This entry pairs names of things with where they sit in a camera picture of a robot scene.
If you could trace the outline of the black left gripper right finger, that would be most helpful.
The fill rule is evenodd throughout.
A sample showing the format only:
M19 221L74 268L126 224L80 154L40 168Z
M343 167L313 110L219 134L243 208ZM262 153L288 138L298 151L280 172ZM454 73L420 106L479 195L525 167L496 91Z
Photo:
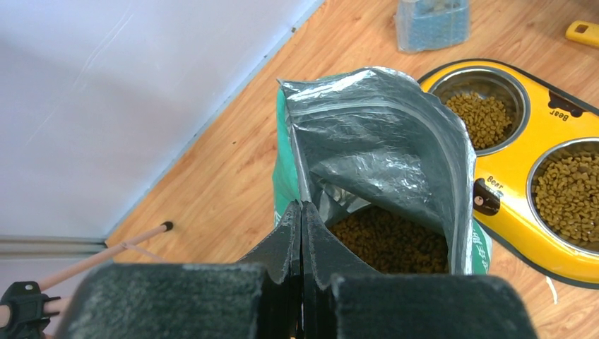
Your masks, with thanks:
M535 338L510 284L492 275L388 275L302 204L306 338Z

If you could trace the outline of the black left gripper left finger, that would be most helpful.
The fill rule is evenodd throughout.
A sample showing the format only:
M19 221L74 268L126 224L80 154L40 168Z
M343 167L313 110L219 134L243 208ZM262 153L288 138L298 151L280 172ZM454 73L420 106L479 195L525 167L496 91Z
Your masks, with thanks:
M300 310L301 206L234 263L111 264L79 285L58 338L289 338Z

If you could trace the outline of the green pet food bag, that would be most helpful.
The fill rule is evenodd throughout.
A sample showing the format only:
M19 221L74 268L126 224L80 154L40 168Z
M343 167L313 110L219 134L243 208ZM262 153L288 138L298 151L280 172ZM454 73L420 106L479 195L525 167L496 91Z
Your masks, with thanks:
M276 126L275 219L296 200L312 202L327 225L376 205L442 233L452 273L490 271L465 124L414 78L368 66L281 80Z

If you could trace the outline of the yellow plastic scoop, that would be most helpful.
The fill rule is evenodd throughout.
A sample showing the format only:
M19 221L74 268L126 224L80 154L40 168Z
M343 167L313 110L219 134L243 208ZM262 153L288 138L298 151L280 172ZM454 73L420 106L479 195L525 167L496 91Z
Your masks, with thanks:
M576 20L569 25L565 32L565 38L570 41L598 48L599 26L583 20Z

